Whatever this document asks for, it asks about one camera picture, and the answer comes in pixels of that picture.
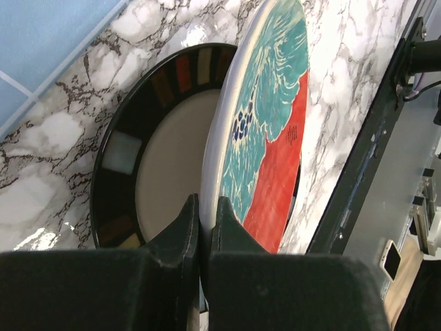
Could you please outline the black rimmed striped plate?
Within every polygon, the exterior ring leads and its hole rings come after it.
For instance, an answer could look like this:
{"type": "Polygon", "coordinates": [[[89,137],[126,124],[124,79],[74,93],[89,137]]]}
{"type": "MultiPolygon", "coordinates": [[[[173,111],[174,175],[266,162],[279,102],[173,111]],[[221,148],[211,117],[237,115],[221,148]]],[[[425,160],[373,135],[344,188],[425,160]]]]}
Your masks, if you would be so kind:
{"type": "Polygon", "coordinates": [[[94,164],[90,220],[98,248],[139,247],[199,192],[209,128],[236,46],[204,43],[144,74],[112,117],[94,164]]]}

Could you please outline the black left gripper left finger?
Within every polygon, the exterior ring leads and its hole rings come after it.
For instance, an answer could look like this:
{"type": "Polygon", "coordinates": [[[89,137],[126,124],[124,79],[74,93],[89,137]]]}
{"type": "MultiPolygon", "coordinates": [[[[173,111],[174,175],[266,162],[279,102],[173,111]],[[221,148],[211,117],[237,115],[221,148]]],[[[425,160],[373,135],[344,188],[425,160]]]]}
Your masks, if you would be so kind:
{"type": "Polygon", "coordinates": [[[1,255],[2,330],[197,330],[198,196],[141,248],[1,255]]]}

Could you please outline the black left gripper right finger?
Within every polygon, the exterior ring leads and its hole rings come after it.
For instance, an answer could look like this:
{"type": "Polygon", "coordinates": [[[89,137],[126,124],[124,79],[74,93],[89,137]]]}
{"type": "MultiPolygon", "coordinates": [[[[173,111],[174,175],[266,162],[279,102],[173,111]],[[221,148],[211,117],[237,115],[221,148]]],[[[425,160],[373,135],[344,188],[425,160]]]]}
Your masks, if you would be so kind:
{"type": "Polygon", "coordinates": [[[373,275],[334,254],[270,254],[218,200],[206,267],[210,330],[389,330],[373,275]]]}

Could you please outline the teal and red plate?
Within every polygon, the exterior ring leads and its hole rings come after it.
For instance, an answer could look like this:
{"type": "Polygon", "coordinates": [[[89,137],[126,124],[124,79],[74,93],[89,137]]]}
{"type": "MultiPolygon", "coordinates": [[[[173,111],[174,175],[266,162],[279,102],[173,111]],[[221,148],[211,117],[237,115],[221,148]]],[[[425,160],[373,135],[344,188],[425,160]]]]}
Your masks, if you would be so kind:
{"type": "Polygon", "coordinates": [[[277,252],[298,181],[308,92],[307,22],[299,1],[264,1],[232,59],[209,129],[199,217],[212,235],[220,199],[277,252]]]}

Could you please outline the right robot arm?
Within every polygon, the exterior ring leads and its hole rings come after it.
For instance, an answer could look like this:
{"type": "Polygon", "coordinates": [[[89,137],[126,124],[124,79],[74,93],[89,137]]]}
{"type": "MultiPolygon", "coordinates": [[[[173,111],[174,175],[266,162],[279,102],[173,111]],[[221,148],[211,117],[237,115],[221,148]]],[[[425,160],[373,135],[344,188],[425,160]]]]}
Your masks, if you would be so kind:
{"type": "Polygon", "coordinates": [[[441,40],[421,41],[411,47],[409,74],[439,72],[441,68],[441,40]]]}

